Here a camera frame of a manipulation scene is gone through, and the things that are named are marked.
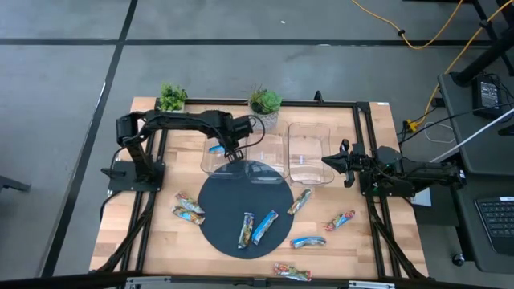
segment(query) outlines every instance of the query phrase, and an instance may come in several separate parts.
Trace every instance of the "granola bar wrapper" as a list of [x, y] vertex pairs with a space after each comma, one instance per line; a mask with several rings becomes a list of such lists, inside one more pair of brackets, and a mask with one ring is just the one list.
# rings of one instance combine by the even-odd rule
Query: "granola bar wrapper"
[[298, 281], [311, 281], [312, 275], [311, 271], [300, 271], [293, 266], [289, 266], [287, 264], [276, 263], [273, 268], [275, 274], [281, 275], [285, 278], [290, 278]]
[[183, 218], [189, 222], [193, 222], [197, 225], [201, 225], [205, 220], [205, 217], [197, 215], [195, 212], [190, 211], [181, 206], [175, 206], [171, 209], [171, 211], [176, 214], [178, 217]]
[[288, 210], [288, 214], [291, 216], [298, 212], [299, 209], [302, 208], [302, 206], [305, 205], [307, 200], [311, 197], [312, 191], [310, 189], [306, 189], [292, 204], [291, 208]]
[[347, 221], [351, 220], [355, 216], [355, 211], [351, 210], [349, 212], [346, 212], [344, 214], [339, 214], [337, 217], [335, 217], [327, 226], [325, 226], [325, 230], [331, 231], [339, 228]]
[[327, 240], [323, 237], [302, 237], [302, 238], [294, 238], [291, 240], [291, 247], [294, 249], [301, 248], [305, 245], [321, 245], [324, 246], [327, 243]]
[[186, 193], [178, 192], [175, 197], [178, 199], [180, 204], [196, 214], [204, 214], [205, 212], [200, 208], [200, 205], [192, 198], [188, 197]]
[[254, 225], [254, 214], [244, 213], [243, 228], [241, 228], [241, 234], [239, 235], [238, 249], [244, 249], [250, 242], [251, 229]]
[[264, 236], [264, 233], [266, 233], [267, 229], [270, 228], [273, 221], [275, 221], [276, 218], [278, 218], [279, 215], [272, 210], [259, 224], [257, 229], [255, 229], [253, 235], [251, 236], [251, 241], [255, 245], [259, 245], [260, 239]]

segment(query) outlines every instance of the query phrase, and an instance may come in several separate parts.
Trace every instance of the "potted plant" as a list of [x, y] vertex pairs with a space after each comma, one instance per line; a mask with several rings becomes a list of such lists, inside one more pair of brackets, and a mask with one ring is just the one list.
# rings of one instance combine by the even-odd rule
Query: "potted plant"
[[[282, 104], [282, 97], [276, 92], [267, 89], [256, 89], [251, 93], [248, 103], [254, 115], [264, 122], [266, 129], [269, 130], [276, 126], [279, 119], [280, 105]], [[257, 122], [255, 128], [260, 127], [260, 122]]]
[[161, 112], [184, 112], [186, 98], [186, 90], [180, 88], [180, 86], [163, 83], [161, 85], [161, 97], [158, 100], [157, 107]]

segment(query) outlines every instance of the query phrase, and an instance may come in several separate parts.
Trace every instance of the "yellow cable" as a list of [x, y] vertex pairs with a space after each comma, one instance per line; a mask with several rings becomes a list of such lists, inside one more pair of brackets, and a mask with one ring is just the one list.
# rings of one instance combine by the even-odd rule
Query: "yellow cable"
[[[514, 2], [514, 0], [509, 0], [508, 2], [506, 2], [505, 4], [503, 4], [495, 13], [493, 13], [491, 15], [491, 17], [489, 17], [487, 19], [488, 22], [490, 22], [494, 17], [497, 16], [497, 14], [499, 12], [501, 12], [505, 7], [507, 7], [508, 5], [510, 5], [512, 2]], [[482, 32], [483, 28], [480, 27], [476, 32], [475, 34], [469, 39], [469, 41], [466, 43], [466, 46], [460, 51], [459, 55], [457, 55], [457, 57], [455, 57], [455, 59], [451, 62], [450, 66], [444, 71], [444, 74], [448, 74], [448, 72], [450, 72], [450, 70], [453, 68], [453, 66], [457, 63], [457, 61], [460, 59], [460, 57], [464, 54], [464, 52], [466, 52], [466, 50], [469, 48], [471, 42], [473, 42], [473, 40], [475, 40], [475, 38], [480, 34], [480, 32]], [[435, 96], [435, 93], [437, 92], [439, 88], [439, 85], [437, 85], [435, 88], [434, 88], [434, 91], [432, 92], [432, 95], [430, 96], [429, 100], [428, 100], [428, 104], [426, 104], [426, 108], [425, 108], [425, 112], [423, 114], [427, 114], [428, 111], [430, 110], [430, 103], [432, 102], [432, 100], [434, 99], [434, 96]], [[418, 125], [422, 124], [423, 121], [425, 121], [426, 119], [426, 116], [424, 116], [421, 120], [418, 120], [417, 122], [414, 122], [414, 127], [417, 127]]]
[[[366, 12], [367, 14], [370, 14], [372, 16], [374, 16], [375, 18], [378, 18], [380, 20], [382, 20], [383, 22], [386, 22], [386, 23], [389, 23], [392, 27], [394, 27], [394, 29], [396, 29], [397, 31], [401, 31], [400, 27], [398, 27], [396, 24], [394, 24], [392, 21], [390, 20], [387, 20], [381, 16], [378, 16], [376, 15], [375, 13], [367, 10], [366, 8], [364, 8], [361, 4], [359, 4], [356, 0], [352, 0], [353, 4], [359, 6], [359, 8], [361, 8], [364, 12]], [[421, 50], [423, 48], [426, 48], [428, 46], [430, 46], [440, 35], [441, 33], [448, 27], [448, 24], [450, 24], [451, 20], [455, 17], [455, 15], [457, 14], [457, 11], [459, 11], [459, 8], [461, 6], [461, 4], [464, 2], [464, 0], [460, 0], [459, 1], [459, 4], [457, 5], [457, 7], [455, 8], [455, 10], [453, 10], [453, 13], [450, 15], [449, 19], [447, 20], [446, 23], [444, 23], [443, 27], [439, 30], [439, 32], [434, 36], [434, 38], [427, 42], [426, 44], [424, 45], [421, 45], [420, 47], [416, 47], [412, 44], [410, 44], [409, 40], [405, 37], [405, 34], [402, 34], [402, 38], [403, 38], [403, 41], [405, 41], [405, 43], [412, 49], [415, 49], [415, 50]]]

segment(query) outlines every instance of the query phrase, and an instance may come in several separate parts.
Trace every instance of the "chair wheel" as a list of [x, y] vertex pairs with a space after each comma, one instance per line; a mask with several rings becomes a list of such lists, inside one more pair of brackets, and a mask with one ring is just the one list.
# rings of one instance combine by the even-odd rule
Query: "chair wheel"
[[454, 265], [461, 267], [462, 265], [464, 265], [464, 262], [466, 262], [466, 259], [464, 259], [464, 255], [462, 253], [455, 254], [453, 255], [453, 257], [451, 257], [451, 262]]

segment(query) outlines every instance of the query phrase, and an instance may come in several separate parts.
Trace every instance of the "butcher block tabletop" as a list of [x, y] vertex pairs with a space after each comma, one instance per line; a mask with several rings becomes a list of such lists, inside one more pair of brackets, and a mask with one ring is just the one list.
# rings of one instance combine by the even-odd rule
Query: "butcher block tabletop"
[[[155, 102], [154, 97], [136, 97], [131, 111], [151, 110]], [[390, 106], [387, 103], [370, 103], [370, 107], [377, 146], [384, 145], [398, 149]], [[250, 113], [248, 106], [244, 105], [186, 105], [186, 112], [192, 113], [212, 109], [230, 112], [234, 117]], [[339, 151], [338, 147], [343, 138], [348, 139], [350, 144], [357, 142], [351, 108], [282, 107], [279, 119], [289, 124], [302, 122], [328, 125], [331, 154]], [[361, 123], [365, 146], [370, 154], [364, 114], [361, 114]], [[160, 135], [159, 132], [156, 133], [154, 156], [157, 155]], [[273, 265], [287, 263], [300, 270], [312, 271], [312, 277], [317, 279], [377, 278], [369, 215], [358, 181], [355, 181], [353, 187], [345, 188], [343, 183], [345, 175], [339, 175], [333, 171], [335, 178], [331, 183], [312, 189], [309, 201], [295, 214], [289, 235], [278, 248], [260, 258], [235, 258], [216, 250], [203, 237], [199, 226], [178, 218], [171, 211], [171, 207], [177, 205], [174, 197], [177, 191], [186, 192], [192, 198], [197, 198], [204, 181], [208, 178], [200, 167], [203, 141], [206, 137], [200, 132], [178, 130], [169, 131], [167, 137], [164, 154], [165, 179], [161, 191], [157, 193], [144, 273], [275, 277]], [[130, 160], [129, 155], [123, 151], [120, 158]], [[293, 198], [296, 199], [303, 190], [304, 188], [297, 185], [291, 186]], [[92, 254], [91, 269], [102, 266], [123, 241], [133, 211], [134, 196], [134, 192], [120, 193], [105, 206], [104, 217]], [[412, 207], [400, 197], [388, 197], [388, 201], [396, 242], [416, 268], [427, 275], [425, 257]], [[324, 226], [327, 222], [349, 210], [356, 212], [351, 221], [335, 231], [325, 231]], [[291, 239], [303, 236], [323, 236], [327, 244], [292, 249], [289, 244]], [[129, 270], [135, 268], [139, 242], [140, 237], [134, 242]], [[381, 248], [386, 273], [391, 275], [389, 251], [383, 240]]]

